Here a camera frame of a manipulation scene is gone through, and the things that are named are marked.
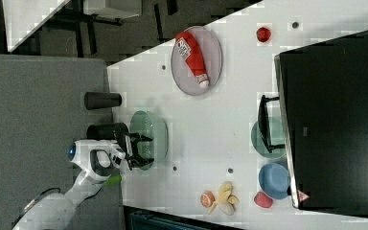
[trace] white table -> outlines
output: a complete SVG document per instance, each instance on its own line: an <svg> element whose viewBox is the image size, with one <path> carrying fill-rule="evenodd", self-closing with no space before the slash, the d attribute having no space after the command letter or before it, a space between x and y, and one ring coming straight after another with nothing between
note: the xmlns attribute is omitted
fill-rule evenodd
<svg viewBox="0 0 368 230"><path fill-rule="evenodd" d="M297 30L291 28L294 21L300 23ZM272 29L268 45L255 36L262 25ZM274 56L368 30L368 1L265 0L205 28L218 37L223 67L217 85L204 96L187 96L175 85L173 40L108 67L111 92L124 98L113 109L114 120L128 124L135 111L148 109L162 116L169 129L168 154L157 159L156 167L122 169L124 205L242 229L368 229L368 219L302 212L292 208L290 198L268 210L255 205L258 172L269 161L250 141L261 96L277 92ZM279 115L278 109L273 113ZM241 201L235 215L217 209L207 216L200 195L204 190L216 194L226 180Z"/></svg>
<svg viewBox="0 0 368 230"><path fill-rule="evenodd" d="M2 0L8 52L12 52L70 0Z"/></svg>

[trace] red bottle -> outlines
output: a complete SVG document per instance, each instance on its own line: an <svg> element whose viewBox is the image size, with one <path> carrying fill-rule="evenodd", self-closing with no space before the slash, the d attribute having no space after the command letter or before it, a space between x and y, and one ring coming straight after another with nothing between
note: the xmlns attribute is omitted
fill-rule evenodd
<svg viewBox="0 0 368 230"><path fill-rule="evenodd" d="M208 87L209 79L205 70L204 58L194 36L189 32L182 32L175 37L175 45L193 72L199 86Z"/></svg>

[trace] teal plate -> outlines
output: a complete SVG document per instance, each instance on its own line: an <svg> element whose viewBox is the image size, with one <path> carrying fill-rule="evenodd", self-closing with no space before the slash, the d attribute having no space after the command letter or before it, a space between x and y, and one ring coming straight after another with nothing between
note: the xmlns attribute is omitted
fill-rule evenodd
<svg viewBox="0 0 368 230"><path fill-rule="evenodd" d="M154 162L139 168L140 170L149 170L158 159L166 156L168 145L167 126L163 119L156 114L145 111L135 112L130 120L129 132L137 132L153 139L151 142L137 144L139 154L143 158L154 158Z"/></svg>
<svg viewBox="0 0 368 230"><path fill-rule="evenodd" d="M271 144L272 145L284 144L285 138L284 138L284 133L283 133L282 121L280 121L277 118L272 118L272 117L269 117L268 121L270 123ZM286 154L285 149L274 149L271 153L268 152L262 140L258 123L255 123L255 125L252 128L251 138L252 138L253 147L256 149L256 151L260 155L266 158L278 159L278 158L283 157Z"/></svg>

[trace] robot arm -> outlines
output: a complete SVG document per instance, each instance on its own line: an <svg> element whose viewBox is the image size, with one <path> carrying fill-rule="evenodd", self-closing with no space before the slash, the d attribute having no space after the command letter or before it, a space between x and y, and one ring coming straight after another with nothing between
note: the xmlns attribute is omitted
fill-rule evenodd
<svg viewBox="0 0 368 230"><path fill-rule="evenodd" d="M53 193L32 200L13 230L65 229L77 207L100 191L126 154L116 141L81 140L72 145L68 156L81 168L74 186L65 195Z"/></svg>

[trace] black cup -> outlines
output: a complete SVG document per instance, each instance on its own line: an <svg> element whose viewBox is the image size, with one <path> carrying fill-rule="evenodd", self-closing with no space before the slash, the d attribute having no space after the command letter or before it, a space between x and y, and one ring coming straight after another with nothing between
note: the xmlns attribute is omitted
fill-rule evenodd
<svg viewBox="0 0 368 230"><path fill-rule="evenodd" d="M88 110L115 107L122 104L122 97L118 93L86 92L84 103Z"/></svg>

